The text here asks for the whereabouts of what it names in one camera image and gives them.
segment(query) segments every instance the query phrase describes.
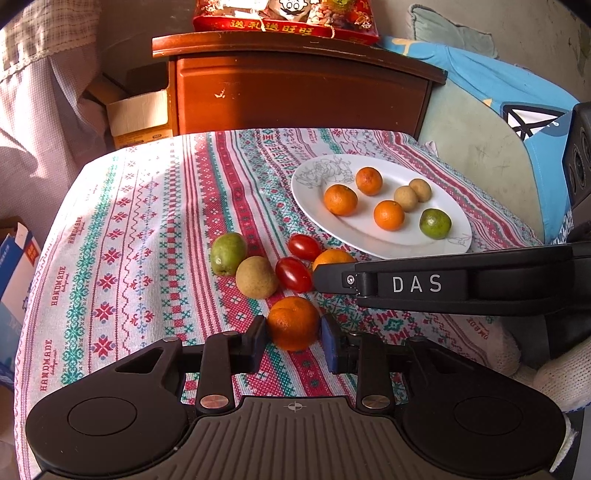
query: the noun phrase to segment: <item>tangerine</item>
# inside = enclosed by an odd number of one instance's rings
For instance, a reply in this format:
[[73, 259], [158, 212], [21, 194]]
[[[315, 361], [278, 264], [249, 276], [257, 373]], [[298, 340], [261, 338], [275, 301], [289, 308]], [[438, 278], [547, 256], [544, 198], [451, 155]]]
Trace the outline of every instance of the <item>tangerine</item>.
[[357, 260], [351, 257], [351, 255], [345, 250], [329, 248], [316, 257], [316, 260], [314, 260], [314, 263], [312, 264], [312, 271], [314, 271], [318, 265], [324, 265], [327, 263], [350, 263], [355, 261]]
[[378, 203], [374, 209], [374, 222], [378, 227], [389, 232], [398, 230], [404, 223], [402, 205], [394, 200], [384, 200]]
[[335, 184], [324, 193], [324, 205], [330, 213], [339, 216], [350, 215], [357, 207], [357, 194], [347, 185]]
[[275, 303], [267, 316], [269, 336], [288, 352], [305, 350], [318, 339], [320, 314], [310, 300], [285, 297]]
[[364, 167], [357, 172], [355, 184], [361, 193], [373, 196], [382, 189], [384, 181], [380, 172], [373, 167]]

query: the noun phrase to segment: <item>patterned tablecloth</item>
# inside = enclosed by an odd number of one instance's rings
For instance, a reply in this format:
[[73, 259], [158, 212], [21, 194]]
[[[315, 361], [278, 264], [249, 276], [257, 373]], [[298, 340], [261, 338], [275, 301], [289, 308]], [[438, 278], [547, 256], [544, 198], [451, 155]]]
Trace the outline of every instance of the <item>patterned tablecloth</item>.
[[[296, 232], [315, 236], [325, 247], [341, 246], [300, 212], [290, 192], [299, 164], [338, 153], [384, 158], [441, 185], [470, 220], [471, 251], [539, 244], [519, 219], [404, 134], [215, 132], [95, 160], [68, 192], [32, 284], [15, 379], [22, 480], [39, 471], [24, 427], [31, 407], [45, 395], [164, 336], [177, 335], [191, 345], [222, 330], [245, 331], [256, 314], [266, 314], [275, 301], [292, 294], [248, 300], [233, 278], [215, 277], [209, 250], [217, 236], [242, 232], [249, 253], [266, 255], [272, 264], [288, 255], [287, 239]], [[503, 359], [515, 356], [507, 351], [500, 322], [490, 317], [362, 310], [347, 297], [306, 296], [333, 312], [346, 329], [379, 333], [391, 343], [424, 334], [501, 371]], [[353, 375], [328, 372], [318, 343], [298, 353], [269, 345], [259, 373], [236, 376], [234, 388], [237, 398], [354, 396], [355, 381]], [[189, 377], [184, 402], [194, 402], [196, 386], [197, 379]], [[397, 395], [404, 397], [401, 387]]]

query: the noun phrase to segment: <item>red tomato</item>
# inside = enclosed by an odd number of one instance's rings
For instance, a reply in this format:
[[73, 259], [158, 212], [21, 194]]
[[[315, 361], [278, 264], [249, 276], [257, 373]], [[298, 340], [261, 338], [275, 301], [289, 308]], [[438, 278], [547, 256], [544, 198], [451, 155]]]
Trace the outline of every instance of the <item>red tomato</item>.
[[285, 288], [296, 293], [312, 290], [312, 273], [297, 258], [280, 259], [275, 266], [275, 274]]
[[296, 233], [287, 242], [287, 248], [292, 255], [303, 260], [313, 262], [322, 253], [320, 244], [312, 237]]

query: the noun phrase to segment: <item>white plate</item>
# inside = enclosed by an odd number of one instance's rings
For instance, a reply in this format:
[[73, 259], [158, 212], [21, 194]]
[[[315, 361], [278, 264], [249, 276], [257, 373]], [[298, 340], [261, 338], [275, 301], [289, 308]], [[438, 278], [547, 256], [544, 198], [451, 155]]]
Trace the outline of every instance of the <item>white plate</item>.
[[[355, 175], [363, 167], [377, 169], [384, 179], [382, 191], [373, 197], [361, 193]], [[394, 191], [412, 179], [423, 179], [433, 191], [431, 200], [419, 203], [407, 213], [400, 230], [387, 232], [374, 222], [374, 207], [382, 200], [392, 200]], [[323, 203], [324, 192], [335, 183], [353, 189], [359, 198], [353, 215], [338, 217]], [[364, 155], [324, 155], [300, 165], [291, 178], [291, 191], [301, 210], [322, 230], [338, 240], [379, 258], [429, 257], [465, 253], [472, 242], [472, 230], [466, 214], [441, 187], [417, 172], [398, 164]], [[418, 227], [423, 210], [438, 208], [452, 219], [447, 238], [432, 240]]]

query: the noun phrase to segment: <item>green lime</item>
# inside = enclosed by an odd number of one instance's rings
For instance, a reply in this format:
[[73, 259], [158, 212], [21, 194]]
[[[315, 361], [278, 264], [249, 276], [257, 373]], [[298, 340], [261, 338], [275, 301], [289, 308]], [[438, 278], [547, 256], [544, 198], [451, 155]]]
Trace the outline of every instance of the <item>green lime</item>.
[[452, 219], [445, 212], [436, 208], [428, 208], [421, 215], [419, 222], [421, 231], [429, 238], [441, 240], [447, 237], [449, 230], [452, 229]]

